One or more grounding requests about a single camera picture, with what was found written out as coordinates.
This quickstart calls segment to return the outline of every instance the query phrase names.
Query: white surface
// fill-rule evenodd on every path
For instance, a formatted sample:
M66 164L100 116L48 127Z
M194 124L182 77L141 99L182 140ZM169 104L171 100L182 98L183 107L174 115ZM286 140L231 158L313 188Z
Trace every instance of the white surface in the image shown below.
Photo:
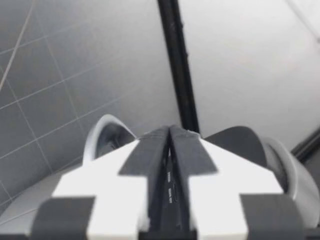
M49 176L18 196L0 216L0 233L29 233L37 209L51 197L61 176L78 167L72 166Z
M240 194L282 194L275 175L259 165L200 140L217 168L189 179L192 218L199 240L245 240L248 226Z
M291 149L319 126L320 46L285 0L179 6L204 137L245 125ZM319 28L320 5L304 9Z
M94 196L87 228L90 240L137 239L147 218L147 179L118 175L138 140L65 174L53 196Z
M217 172L189 179L190 211L198 239L244 240L248 227L239 194L281 194L283 191L271 171L205 140L200 142L214 159ZM88 239L135 240L140 230L148 229L147 179L118 175L138 143L139 140L129 143L65 173L57 178L57 183L54 181L52 196L55 198L95 197ZM3 233L29 233L35 213L36 210L20 214L4 223Z

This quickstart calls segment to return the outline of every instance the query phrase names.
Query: black strip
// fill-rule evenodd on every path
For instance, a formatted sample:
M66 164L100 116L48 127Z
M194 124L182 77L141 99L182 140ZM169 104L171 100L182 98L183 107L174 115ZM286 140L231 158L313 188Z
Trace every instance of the black strip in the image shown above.
M184 197L189 205L189 176L211 174L217 172L217 168L200 143L197 133L172 126L170 137L172 160L177 164Z
M249 127L230 127L206 137L205 140L261 167L267 167L266 154L261 141Z
M182 126L199 132L183 25L177 0L158 0Z
M140 232L139 240L196 240L197 232L169 231L169 232Z
M285 194L244 194L241 202L248 240L303 240L303 222L292 199Z
M163 189L163 201L161 211L161 232L190 231L189 208L182 190L177 164L174 164L169 156L166 164L166 174Z
M28 240L28 237L23 234L0 234L1 240Z
M169 152L168 139L167 126L143 135L119 171L119 175L147 177L149 231L156 231L161 227L165 163Z
M305 236L307 240L320 240L320 227L306 229Z
M94 197L49 199L38 210L30 239L86 240L94 201Z
M302 163L305 163L310 155L320 148L320 128L312 133L306 140L299 143L291 153Z

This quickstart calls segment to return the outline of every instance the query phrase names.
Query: wall tile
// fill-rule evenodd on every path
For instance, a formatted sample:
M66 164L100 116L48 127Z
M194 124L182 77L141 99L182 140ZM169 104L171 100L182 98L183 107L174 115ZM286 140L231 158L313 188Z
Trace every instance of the wall tile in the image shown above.
M43 36L42 29L38 22L35 9L33 9L31 16L29 18L29 22L26 26L26 29L23 33L21 44L28 43L32 40L41 38Z
M0 159L0 180L11 196L37 183L50 170L36 142Z
M98 110L81 117L79 122L84 130L84 135L87 137L88 132L93 127L93 125L105 114L111 114L119 118L117 102L111 102L104 107L99 108Z
M104 66L96 67L66 81L74 107L81 116L113 99L112 81Z
M10 104L15 101L15 97L12 94L12 91L7 83L7 81L4 81L3 87L0 91L0 108Z
M53 171L82 155L84 149L84 138L77 121L41 137L38 142Z
M10 199L8 193L0 183L0 205L3 204L4 202L8 201Z
M144 26L148 25L146 22L137 21L142 20L143 13L133 10L134 1L126 1L126 3L118 1L116 4L111 1L105 3L96 0L95 2L100 2L97 5L103 5L100 10L105 9L105 11L103 18L92 21L91 27L96 35L99 49L107 59L115 56L126 58L138 51L152 51L140 47L145 43L141 36L150 33L144 32Z
M4 211L9 207L11 201L6 201L0 205L0 216L4 213Z
M7 67L11 54L10 51L0 55L3 69ZM18 99L61 80L44 39L18 49L8 79Z
M177 108L177 98L171 78L154 78L143 84L139 90L140 97L148 100L148 105L162 108Z
M0 110L0 123L0 157L34 139L17 103Z
M21 100L20 104L37 137L75 119L63 82Z
M52 35L48 41L65 78L102 61L96 37L87 24Z
M132 56L112 58L104 62L101 68L104 69L104 79L115 99L139 88L144 81L144 74Z
M44 34L50 35L85 21L84 7L82 0L41 0L35 10Z
M0 1L0 52L16 45L32 0Z
M120 119L130 128L145 122L156 109L152 109L152 99L145 98L139 88L117 101Z
M58 169L57 172L64 171L66 169L77 169L82 166L82 156L78 157L77 159L70 162L68 165L63 166L62 168Z
M117 16L130 8L133 2L135 1L83 0L83 6L90 19L98 19L105 16Z
M132 127L132 131L138 137L149 131L155 130L162 126L177 125L181 127L179 112L175 105L160 104L155 111L149 115L146 121L142 121L137 126Z

